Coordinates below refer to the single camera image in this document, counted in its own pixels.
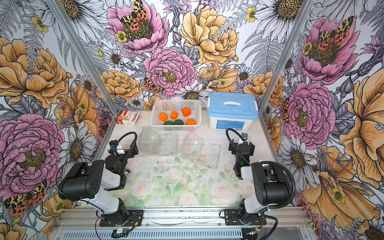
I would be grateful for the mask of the clear clamshell with green fruit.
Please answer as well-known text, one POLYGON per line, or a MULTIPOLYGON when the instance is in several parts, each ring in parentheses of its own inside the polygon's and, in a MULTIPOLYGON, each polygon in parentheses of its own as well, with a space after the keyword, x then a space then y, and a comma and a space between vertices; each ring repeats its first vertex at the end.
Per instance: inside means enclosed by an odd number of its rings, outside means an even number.
POLYGON ((138 147, 141 153, 147 155, 173 156, 179 152, 179 134, 144 127, 139 134, 138 147))

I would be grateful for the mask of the orange toy fruit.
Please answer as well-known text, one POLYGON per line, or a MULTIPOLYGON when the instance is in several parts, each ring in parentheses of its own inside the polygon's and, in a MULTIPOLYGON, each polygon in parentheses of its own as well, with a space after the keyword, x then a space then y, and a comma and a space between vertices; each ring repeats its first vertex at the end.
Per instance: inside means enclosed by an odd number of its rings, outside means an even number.
POLYGON ((161 120, 162 122, 166 122, 168 120, 168 115, 166 113, 160 113, 159 114, 159 120, 161 120))
POLYGON ((182 114, 183 114, 184 117, 188 117, 188 116, 190 116, 192 114, 192 111, 191 111, 190 108, 183 108, 182 109, 182 114))
POLYGON ((176 120, 178 118, 178 116, 179 116, 179 113, 177 111, 172 111, 171 115, 170 115, 170 118, 172 120, 176 120))
POLYGON ((187 119, 186 120, 186 125, 196 125, 196 121, 194 119, 187 119))

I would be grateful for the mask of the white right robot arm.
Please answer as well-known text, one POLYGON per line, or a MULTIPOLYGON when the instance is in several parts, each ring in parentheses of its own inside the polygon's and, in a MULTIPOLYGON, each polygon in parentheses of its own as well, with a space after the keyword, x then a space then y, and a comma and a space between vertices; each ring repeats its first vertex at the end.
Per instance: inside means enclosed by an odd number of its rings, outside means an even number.
POLYGON ((293 174, 282 164, 273 161, 251 163, 252 143, 230 141, 229 151, 236 156, 234 171, 240 180, 252 180, 254 191, 244 197, 237 209, 225 209, 227 226, 263 225, 265 212, 280 209, 293 201, 296 182, 293 174))

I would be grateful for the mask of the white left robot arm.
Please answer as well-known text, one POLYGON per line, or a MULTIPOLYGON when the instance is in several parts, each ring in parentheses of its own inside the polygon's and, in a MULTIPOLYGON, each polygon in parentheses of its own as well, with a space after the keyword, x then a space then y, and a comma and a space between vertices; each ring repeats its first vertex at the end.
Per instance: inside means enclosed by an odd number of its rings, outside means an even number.
POLYGON ((138 153, 134 144, 129 150, 113 148, 105 160, 74 164, 59 185, 60 198, 82 201, 100 211, 101 227, 140 226, 143 211, 128 211, 122 199, 110 194, 125 188, 128 159, 138 153))

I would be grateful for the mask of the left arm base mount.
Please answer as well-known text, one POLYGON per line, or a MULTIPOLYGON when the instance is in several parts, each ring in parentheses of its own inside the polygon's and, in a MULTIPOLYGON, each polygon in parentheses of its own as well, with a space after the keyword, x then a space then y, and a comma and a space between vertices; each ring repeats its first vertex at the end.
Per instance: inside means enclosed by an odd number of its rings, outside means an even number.
POLYGON ((100 227, 139 227, 142 224, 143 210, 118 210, 113 214, 102 215, 100 227))

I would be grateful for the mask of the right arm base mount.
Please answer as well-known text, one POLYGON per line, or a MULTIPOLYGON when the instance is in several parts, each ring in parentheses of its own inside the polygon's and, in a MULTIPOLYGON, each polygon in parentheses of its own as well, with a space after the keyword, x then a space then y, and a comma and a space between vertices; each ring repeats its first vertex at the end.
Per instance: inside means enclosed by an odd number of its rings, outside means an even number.
POLYGON ((240 209, 222 209, 219 217, 225 220, 227 226, 263 226, 267 224, 266 218, 240 209))

